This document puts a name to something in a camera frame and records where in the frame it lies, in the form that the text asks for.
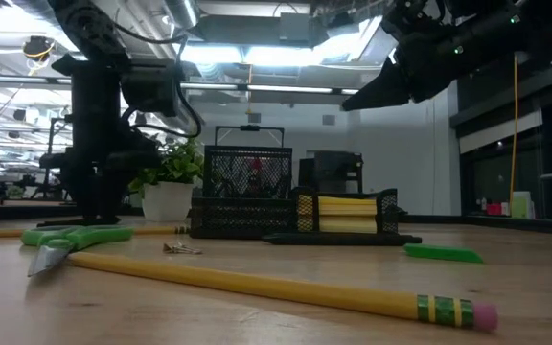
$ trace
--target green leaves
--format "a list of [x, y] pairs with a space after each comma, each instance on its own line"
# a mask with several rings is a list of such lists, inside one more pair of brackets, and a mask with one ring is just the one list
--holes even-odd
[[162, 154], [161, 167], [143, 169], [131, 182], [131, 191], [143, 196], [144, 185], [156, 185], [159, 182], [177, 182], [191, 184], [196, 178], [203, 177], [203, 156], [197, 150], [197, 143], [189, 139], [186, 143], [166, 146]]

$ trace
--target table surface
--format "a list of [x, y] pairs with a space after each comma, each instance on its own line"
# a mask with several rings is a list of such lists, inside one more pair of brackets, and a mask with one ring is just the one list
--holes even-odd
[[[30, 224], [0, 223], [20, 226]], [[176, 236], [204, 254], [163, 254], [163, 242], [173, 236], [138, 237], [87, 251], [489, 302], [500, 315], [495, 333], [70, 265], [28, 279], [35, 249], [2, 239], [0, 344], [552, 344], [552, 235], [468, 225], [403, 224], [401, 230], [425, 243], [473, 248], [486, 264], [408, 258], [398, 247], [272, 246], [183, 235]]]

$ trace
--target black mesh organizer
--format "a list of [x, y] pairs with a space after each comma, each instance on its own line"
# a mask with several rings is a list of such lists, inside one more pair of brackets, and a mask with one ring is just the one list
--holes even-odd
[[[296, 188], [289, 199], [194, 198], [190, 235], [197, 239], [259, 240], [273, 233], [318, 232], [319, 196], [314, 190]], [[377, 232], [397, 233], [397, 190], [375, 196], [377, 209], [383, 210], [376, 215]]]
[[204, 197], [289, 199], [293, 149], [206, 146]]

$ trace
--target red object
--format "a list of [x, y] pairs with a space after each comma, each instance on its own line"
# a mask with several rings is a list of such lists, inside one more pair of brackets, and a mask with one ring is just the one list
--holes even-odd
[[250, 164], [250, 167], [251, 167], [252, 169], [256, 169], [256, 170], [259, 171], [259, 170], [261, 169], [261, 167], [262, 167], [261, 159], [255, 158], [255, 159], [252, 161], [252, 163]]
[[487, 214], [491, 216], [501, 216], [502, 215], [502, 205], [501, 204], [488, 204], [487, 205]]

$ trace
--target fluorescent light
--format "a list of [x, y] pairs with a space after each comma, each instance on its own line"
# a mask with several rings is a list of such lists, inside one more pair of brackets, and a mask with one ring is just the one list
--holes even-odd
[[353, 48], [349, 54], [349, 61], [357, 60], [361, 58], [361, 54], [365, 48], [370, 44], [370, 40], [376, 34], [376, 31], [379, 29], [380, 23], [382, 22], [382, 15], [374, 17], [372, 19], [366, 19], [363, 22], [359, 23], [359, 30], [362, 32], [361, 37], [357, 41], [356, 46]]
[[359, 37], [360, 33], [337, 35], [314, 47], [314, 53], [321, 59], [349, 54], [355, 48]]
[[391, 60], [391, 63], [397, 64], [398, 62], [395, 61], [395, 52], [398, 50], [398, 47], [393, 48], [391, 53], [389, 53], [389, 59]]
[[45, 78], [37, 77], [16, 77], [16, 76], [0, 76], [0, 82], [24, 82], [24, 83], [37, 83], [48, 82]]
[[0, 8], [0, 32], [48, 33], [51, 25], [36, 20], [20, 8]]
[[252, 47], [244, 62], [258, 66], [309, 66], [321, 62], [310, 48]]
[[[68, 147], [70, 145], [65, 144], [53, 144], [53, 147]], [[11, 142], [0, 142], [0, 148], [44, 148], [48, 147], [47, 143], [11, 143]]]
[[301, 87], [301, 86], [275, 86], [275, 85], [248, 85], [248, 91], [277, 91], [330, 94], [332, 89], [328, 87]]
[[182, 60], [192, 63], [241, 63], [242, 54], [231, 46], [187, 46], [182, 52]]
[[237, 90], [235, 84], [181, 82], [180, 87], [189, 90]]

